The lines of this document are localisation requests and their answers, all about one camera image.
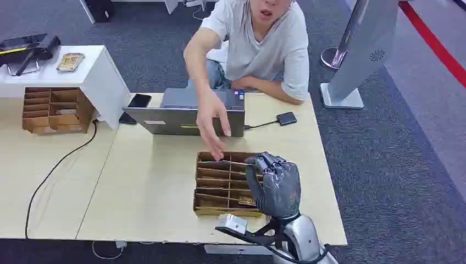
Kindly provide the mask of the person's right hand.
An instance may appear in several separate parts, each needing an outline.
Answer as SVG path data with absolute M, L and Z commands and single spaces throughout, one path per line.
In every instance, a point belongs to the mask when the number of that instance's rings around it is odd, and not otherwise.
M 215 132 L 213 119 L 218 118 L 225 136 L 231 136 L 226 108 L 212 90 L 198 92 L 197 126 L 200 136 L 215 160 L 224 158 L 224 143 Z

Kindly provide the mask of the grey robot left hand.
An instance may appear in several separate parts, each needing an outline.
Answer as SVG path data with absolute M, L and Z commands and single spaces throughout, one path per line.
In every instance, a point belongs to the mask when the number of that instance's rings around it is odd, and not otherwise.
M 262 213 L 277 219 L 299 214 L 301 183 L 295 163 L 261 152 L 247 157 L 245 164 L 246 182 Z

